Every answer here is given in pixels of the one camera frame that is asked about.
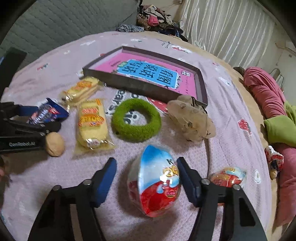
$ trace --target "pile of clothes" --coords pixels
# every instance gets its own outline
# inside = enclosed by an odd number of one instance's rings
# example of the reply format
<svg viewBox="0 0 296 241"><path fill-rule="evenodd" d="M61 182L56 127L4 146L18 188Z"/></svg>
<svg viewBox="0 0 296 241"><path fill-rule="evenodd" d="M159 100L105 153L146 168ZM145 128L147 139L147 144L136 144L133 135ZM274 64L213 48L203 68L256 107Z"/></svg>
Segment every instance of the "pile of clothes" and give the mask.
<svg viewBox="0 0 296 241"><path fill-rule="evenodd" d="M269 144L284 156L275 221L276 226L282 226L296 215L296 106L289 104L279 85L263 69L248 68L243 76L245 86L266 117L264 125Z"/></svg>
<svg viewBox="0 0 296 241"><path fill-rule="evenodd" d="M154 5L139 6L137 26L143 27L146 31L155 31L188 42L182 35L183 30L172 20L171 15L167 15L165 11Z"/></svg>

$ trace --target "kinder egg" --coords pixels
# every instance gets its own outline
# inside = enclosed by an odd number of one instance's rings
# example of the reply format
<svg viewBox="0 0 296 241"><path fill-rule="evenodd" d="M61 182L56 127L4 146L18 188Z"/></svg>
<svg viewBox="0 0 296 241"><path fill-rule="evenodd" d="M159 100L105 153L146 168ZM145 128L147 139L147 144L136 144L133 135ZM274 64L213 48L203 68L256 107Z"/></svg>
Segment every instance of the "kinder egg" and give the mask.
<svg viewBox="0 0 296 241"><path fill-rule="evenodd" d="M158 217L174 205L181 185L177 163L167 150L148 145L128 175L130 200L147 216Z"/></svg>

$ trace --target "pink cloth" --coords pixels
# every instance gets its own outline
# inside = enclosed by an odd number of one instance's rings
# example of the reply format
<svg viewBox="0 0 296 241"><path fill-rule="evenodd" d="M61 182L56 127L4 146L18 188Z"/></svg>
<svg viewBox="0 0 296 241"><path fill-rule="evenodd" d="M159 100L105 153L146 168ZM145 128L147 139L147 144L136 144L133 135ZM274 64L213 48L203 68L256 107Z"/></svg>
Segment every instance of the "pink cloth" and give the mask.
<svg viewBox="0 0 296 241"><path fill-rule="evenodd" d="M277 143L274 149L284 156L284 166L279 176L279 204L275 225L289 223L296 215L296 148Z"/></svg>
<svg viewBox="0 0 296 241"><path fill-rule="evenodd" d="M287 115L284 109L286 98L276 81L263 69L248 68L244 84L250 88L267 119Z"/></svg>
<svg viewBox="0 0 296 241"><path fill-rule="evenodd" d="M159 24L157 17L150 15L150 17L148 19L148 24L152 27L157 26Z"/></svg>

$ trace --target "bed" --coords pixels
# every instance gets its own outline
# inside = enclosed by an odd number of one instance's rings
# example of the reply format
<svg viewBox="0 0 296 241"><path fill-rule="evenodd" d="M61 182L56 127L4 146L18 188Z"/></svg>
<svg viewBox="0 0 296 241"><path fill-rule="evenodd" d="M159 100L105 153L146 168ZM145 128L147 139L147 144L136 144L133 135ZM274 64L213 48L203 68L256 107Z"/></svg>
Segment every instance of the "bed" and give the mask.
<svg viewBox="0 0 296 241"><path fill-rule="evenodd" d="M110 156L117 159L118 172L106 203L97 210L106 239L131 240L132 237L139 240L142 235L147 235L149 240L171 240L171 237L183 240L184 237L188 237L194 224L196 210L190 206L184 192L181 193L172 212L155 221L146 219L124 198L130 161L147 143L169 147L174 158L184 156L189 165L197 169L202 177L229 165L246 168L248 175L244 190L260 218L268 240L276 238L275 233L272 237L272 226L276 211L277 184L276 181L270 181L263 152L263 148L268 145L263 129L263 116L252 95L243 86L242 76L215 56L176 38L152 32L105 32L90 35L48 52L19 71L9 88L5 90L2 101L34 105L46 97L58 98L60 91L78 81L76 72L85 64L97 58L99 54L122 45L156 51L199 67L209 98L207 111L218 130L217 137L210 139L209 143L203 142L200 146L188 143L182 139L171 120L161 113L162 130L148 142L126 143L111 132L112 139L117 145L113 152L76 157L73 155L75 113L72 113L60 131L66 141L66 152L61 157L51 158L43 152L16 153L6 157L10 163L12 181L4 193L2 215L15 240L27 240L33 221L54 185L69 187L79 184L100 169ZM187 51L176 50L171 47L172 45L180 46ZM229 85L219 78L227 80ZM32 88L35 88L34 94L29 91ZM104 106L107 110L116 94L117 90L106 87L103 91L98 91L95 97L105 99ZM238 128L237 122L240 119L245 119L249 123L252 135ZM261 176L259 184L254 181L256 170ZM213 240L218 240L221 217L222 208L219 208Z"/></svg>

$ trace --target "gray quilted headboard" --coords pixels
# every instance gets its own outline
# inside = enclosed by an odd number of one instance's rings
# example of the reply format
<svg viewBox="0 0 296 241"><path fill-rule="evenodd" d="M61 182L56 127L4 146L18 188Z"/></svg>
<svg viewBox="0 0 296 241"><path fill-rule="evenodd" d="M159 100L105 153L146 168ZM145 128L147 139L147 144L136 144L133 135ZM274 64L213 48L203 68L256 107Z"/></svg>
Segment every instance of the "gray quilted headboard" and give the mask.
<svg viewBox="0 0 296 241"><path fill-rule="evenodd" d="M14 23L0 57L15 47L28 53L21 67L83 36L136 24L138 0L37 0Z"/></svg>

